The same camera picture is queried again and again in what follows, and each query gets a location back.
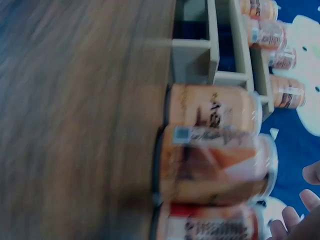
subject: barcode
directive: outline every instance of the barcode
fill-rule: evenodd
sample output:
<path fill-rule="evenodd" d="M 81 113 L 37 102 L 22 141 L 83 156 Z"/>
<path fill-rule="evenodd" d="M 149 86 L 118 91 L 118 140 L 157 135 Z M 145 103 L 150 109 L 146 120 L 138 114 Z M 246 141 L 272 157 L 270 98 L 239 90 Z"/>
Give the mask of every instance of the barcode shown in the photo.
<path fill-rule="evenodd" d="M 173 143 L 187 144 L 190 142 L 190 128 L 185 126 L 177 126 L 174 129 Z"/>
<path fill-rule="evenodd" d="M 251 42 L 256 43 L 258 41 L 259 29 L 257 27 L 253 27 L 251 33 Z"/>

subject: wooden table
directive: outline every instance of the wooden table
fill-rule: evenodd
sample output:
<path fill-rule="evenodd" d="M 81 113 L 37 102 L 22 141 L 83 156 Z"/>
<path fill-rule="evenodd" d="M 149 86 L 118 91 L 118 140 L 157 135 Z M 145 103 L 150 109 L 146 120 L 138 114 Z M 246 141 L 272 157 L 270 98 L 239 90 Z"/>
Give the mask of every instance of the wooden table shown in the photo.
<path fill-rule="evenodd" d="M 0 239 L 147 240 L 175 1 L 1 4 Z"/>

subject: qr code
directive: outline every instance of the qr code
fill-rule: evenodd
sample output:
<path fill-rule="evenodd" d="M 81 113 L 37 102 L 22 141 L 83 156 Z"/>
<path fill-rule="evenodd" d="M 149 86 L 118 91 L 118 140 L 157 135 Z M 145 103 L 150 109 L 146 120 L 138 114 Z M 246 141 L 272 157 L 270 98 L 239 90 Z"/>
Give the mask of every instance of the qr code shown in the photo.
<path fill-rule="evenodd" d="M 189 127 L 177 126 L 174 129 L 173 143 L 174 144 L 187 144 L 190 142 L 191 130 Z"/>

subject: orange can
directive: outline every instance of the orange can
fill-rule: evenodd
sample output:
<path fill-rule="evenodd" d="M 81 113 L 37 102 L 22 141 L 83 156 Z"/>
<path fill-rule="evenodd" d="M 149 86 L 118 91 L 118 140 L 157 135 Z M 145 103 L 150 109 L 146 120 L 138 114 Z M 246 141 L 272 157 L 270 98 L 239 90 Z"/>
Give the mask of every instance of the orange can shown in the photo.
<path fill-rule="evenodd" d="M 276 108 L 296 109 L 306 102 L 306 88 L 293 78 L 270 74 L 273 102 Z"/>
<path fill-rule="evenodd" d="M 243 15 L 248 44 L 260 49 L 282 50 L 287 46 L 287 33 L 283 22 L 251 19 Z"/>
<path fill-rule="evenodd" d="M 278 19 L 278 5 L 272 0 L 239 0 L 242 14 L 253 19 L 271 20 Z"/>
<path fill-rule="evenodd" d="M 260 240 L 265 224 L 254 206 L 163 204 L 151 224 L 151 240 Z"/>
<path fill-rule="evenodd" d="M 167 96 L 166 123 L 223 128 L 259 134 L 262 104 L 258 94 L 241 87 L 173 84 Z"/>
<path fill-rule="evenodd" d="M 157 144 L 158 203 L 232 206 L 268 196 L 275 185 L 277 150 L 268 135 L 167 126 Z"/>
<path fill-rule="evenodd" d="M 284 50 L 273 51 L 269 54 L 270 67 L 275 69 L 293 69 L 297 64 L 297 52 L 295 48 L 287 46 Z"/>

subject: hand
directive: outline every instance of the hand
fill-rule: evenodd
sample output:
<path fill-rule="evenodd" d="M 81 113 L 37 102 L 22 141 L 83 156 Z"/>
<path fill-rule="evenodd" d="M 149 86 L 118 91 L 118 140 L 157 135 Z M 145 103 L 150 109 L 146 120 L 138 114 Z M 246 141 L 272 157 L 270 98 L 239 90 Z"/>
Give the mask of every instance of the hand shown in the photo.
<path fill-rule="evenodd" d="M 304 179 L 313 185 L 320 185 L 320 161 L 303 169 Z M 296 210 L 288 206 L 282 211 L 287 231 L 280 220 L 270 224 L 272 237 L 268 240 L 313 240 L 320 239 L 320 198 L 312 191 L 305 189 L 300 198 L 310 214 L 300 222 Z"/>

